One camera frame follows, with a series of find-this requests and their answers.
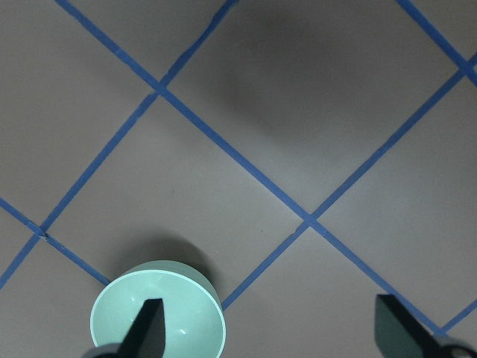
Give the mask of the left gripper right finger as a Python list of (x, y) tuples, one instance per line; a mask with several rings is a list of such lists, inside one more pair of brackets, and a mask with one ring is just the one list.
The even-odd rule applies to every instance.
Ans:
[(458, 340), (440, 341), (393, 295), (377, 295), (374, 340), (383, 357), (475, 357), (476, 350)]

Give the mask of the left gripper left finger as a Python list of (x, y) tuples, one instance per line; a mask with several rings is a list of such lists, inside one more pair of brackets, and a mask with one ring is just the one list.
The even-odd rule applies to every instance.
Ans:
[(148, 299), (142, 305), (125, 338), (87, 351), (83, 357), (161, 358), (165, 353), (165, 313), (162, 299)]

